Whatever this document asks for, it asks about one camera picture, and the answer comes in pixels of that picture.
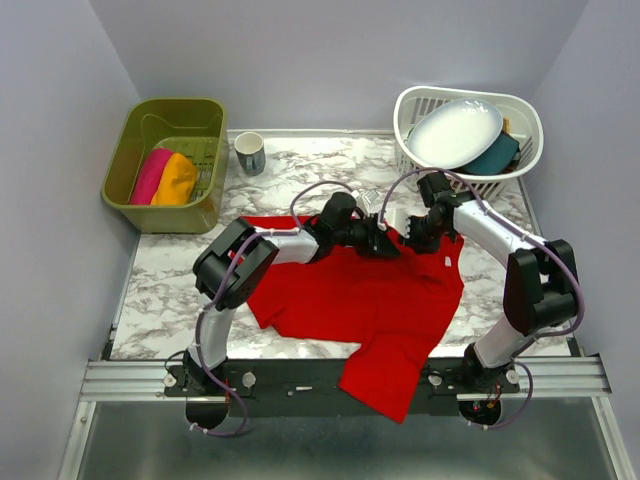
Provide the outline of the red t shirt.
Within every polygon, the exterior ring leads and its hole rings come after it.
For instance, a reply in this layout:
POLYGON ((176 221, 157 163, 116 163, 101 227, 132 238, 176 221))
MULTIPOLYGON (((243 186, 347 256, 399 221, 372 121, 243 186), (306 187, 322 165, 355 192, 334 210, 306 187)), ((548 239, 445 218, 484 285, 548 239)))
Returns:
POLYGON ((248 305, 283 337, 358 344, 339 386, 396 423, 405 420, 421 370, 459 307, 462 237, 434 254, 408 247, 395 259, 336 247, 312 264, 271 266, 248 305))

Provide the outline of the white plastic dish basket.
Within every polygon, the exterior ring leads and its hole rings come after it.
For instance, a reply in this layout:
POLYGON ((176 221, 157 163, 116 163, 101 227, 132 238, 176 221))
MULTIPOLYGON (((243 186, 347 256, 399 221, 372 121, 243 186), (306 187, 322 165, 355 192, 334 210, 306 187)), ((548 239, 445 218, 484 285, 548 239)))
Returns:
POLYGON ((396 168, 399 173, 405 174, 418 167, 417 158, 407 147, 413 127, 443 105, 463 98, 482 99, 497 107, 503 116, 506 132, 519 142, 520 160, 513 170, 496 175, 463 176, 484 199, 492 200, 510 182, 530 172, 543 151, 544 134, 539 115, 530 103, 520 97, 425 85, 405 89, 397 97, 393 111, 396 168))

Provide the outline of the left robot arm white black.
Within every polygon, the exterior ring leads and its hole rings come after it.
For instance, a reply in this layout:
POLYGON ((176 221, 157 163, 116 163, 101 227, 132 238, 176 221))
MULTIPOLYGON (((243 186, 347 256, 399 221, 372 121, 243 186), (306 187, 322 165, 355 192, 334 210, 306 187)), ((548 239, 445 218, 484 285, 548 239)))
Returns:
POLYGON ((312 264, 337 247, 363 257, 395 259, 400 251, 356 198, 333 194, 321 212, 289 229, 262 228, 238 218, 196 259, 193 273, 199 293, 208 297, 196 320, 187 382, 201 395, 222 384, 220 366, 227 359, 227 340, 238 307, 255 292, 270 267, 312 264))

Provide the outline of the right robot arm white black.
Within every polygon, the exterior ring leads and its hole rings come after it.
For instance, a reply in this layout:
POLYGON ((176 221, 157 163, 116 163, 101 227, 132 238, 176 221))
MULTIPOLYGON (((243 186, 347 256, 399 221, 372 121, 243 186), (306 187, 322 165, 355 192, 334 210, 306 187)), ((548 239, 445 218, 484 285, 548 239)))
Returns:
POLYGON ((418 254, 431 254, 443 238, 464 236, 505 268, 503 313, 466 348, 459 370, 462 384, 480 392, 536 340, 568 335, 580 326, 585 300, 574 251, 564 240, 547 241, 521 229, 473 189, 455 192, 445 171, 420 172, 424 177, 417 186, 429 212, 409 217, 401 243, 418 254))

